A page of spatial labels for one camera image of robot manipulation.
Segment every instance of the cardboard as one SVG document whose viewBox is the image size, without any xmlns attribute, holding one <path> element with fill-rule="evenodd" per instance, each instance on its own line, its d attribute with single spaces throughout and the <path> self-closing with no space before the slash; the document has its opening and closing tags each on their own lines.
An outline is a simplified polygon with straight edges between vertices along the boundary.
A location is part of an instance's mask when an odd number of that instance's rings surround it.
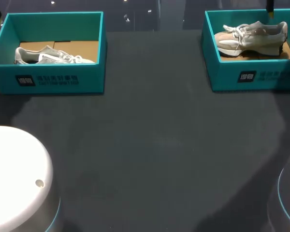
<svg viewBox="0 0 290 232">
<path fill-rule="evenodd" d="M 55 42 L 55 50 L 62 50 L 72 56 L 81 56 L 97 62 L 99 42 L 98 41 L 69 41 Z"/>
<path fill-rule="evenodd" d="M 20 47 L 30 50 L 30 51 L 40 51 L 47 45 L 50 47 L 54 47 L 54 41 L 47 41 L 47 42 L 21 42 Z"/>
<path fill-rule="evenodd" d="M 280 56 L 266 56 L 258 54 L 256 52 L 243 52 L 238 57 L 223 57 L 220 56 L 222 61 L 237 61 L 237 60 L 257 60 L 257 59 L 290 59 L 290 47 L 288 42 L 285 42 L 282 46 L 282 53 Z"/>
</svg>

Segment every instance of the teal box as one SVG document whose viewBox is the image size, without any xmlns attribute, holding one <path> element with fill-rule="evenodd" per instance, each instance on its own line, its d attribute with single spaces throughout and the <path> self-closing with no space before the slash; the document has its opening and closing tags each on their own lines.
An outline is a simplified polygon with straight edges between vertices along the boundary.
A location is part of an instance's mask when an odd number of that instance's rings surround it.
<svg viewBox="0 0 290 232">
<path fill-rule="evenodd" d="M 290 59 L 222 61 L 214 35 L 223 25 L 237 27 L 260 21 L 267 25 L 288 24 L 290 47 L 290 9 L 277 9 L 274 19 L 266 10 L 206 11 L 201 45 L 213 91 L 279 89 L 290 90 Z"/>
<path fill-rule="evenodd" d="M 99 41 L 97 62 L 16 65 L 22 41 Z M 7 14 L 0 31 L 0 92 L 103 93 L 106 45 L 103 12 Z"/>
</svg>

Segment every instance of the dark gray floor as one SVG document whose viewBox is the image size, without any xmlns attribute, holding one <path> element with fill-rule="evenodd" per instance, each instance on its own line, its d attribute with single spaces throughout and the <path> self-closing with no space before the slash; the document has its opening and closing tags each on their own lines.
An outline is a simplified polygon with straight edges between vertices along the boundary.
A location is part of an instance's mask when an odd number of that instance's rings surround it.
<svg viewBox="0 0 290 232">
<path fill-rule="evenodd" d="M 256 232 L 290 94 L 213 93 L 200 31 L 108 33 L 102 96 L 3 96 L 53 159 L 72 232 Z"/>
</svg>

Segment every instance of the sneaker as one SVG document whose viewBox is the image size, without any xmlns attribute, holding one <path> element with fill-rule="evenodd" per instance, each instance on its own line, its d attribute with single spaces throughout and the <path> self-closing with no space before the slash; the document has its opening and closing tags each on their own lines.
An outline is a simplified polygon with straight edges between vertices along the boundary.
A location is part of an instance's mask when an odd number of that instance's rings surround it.
<svg viewBox="0 0 290 232">
<path fill-rule="evenodd" d="M 81 56 L 72 56 L 64 51 L 57 51 L 46 46 L 41 51 L 29 51 L 18 47 L 15 51 L 15 64 L 64 64 L 64 63 L 94 63 Z"/>
<path fill-rule="evenodd" d="M 215 41 L 218 51 L 229 57 L 237 57 L 247 50 L 279 56 L 288 33 L 286 22 L 268 26 L 258 21 L 235 28 L 223 25 L 223 28 L 226 31 L 215 34 Z"/>
</svg>

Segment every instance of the white round pedestal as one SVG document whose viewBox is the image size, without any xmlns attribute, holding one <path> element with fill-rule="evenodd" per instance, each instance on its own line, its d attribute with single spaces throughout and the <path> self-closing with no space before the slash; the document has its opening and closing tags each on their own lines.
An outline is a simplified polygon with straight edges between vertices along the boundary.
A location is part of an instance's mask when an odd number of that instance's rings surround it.
<svg viewBox="0 0 290 232">
<path fill-rule="evenodd" d="M 31 134 L 0 126 L 0 232 L 59 232 L 61 227 L 47 150 Z"/>
<path fill-rule="evenodd" d="M 273 187 L 267 205 L 274 232 L 290 232 L 290 159 Z"/>
</svg>

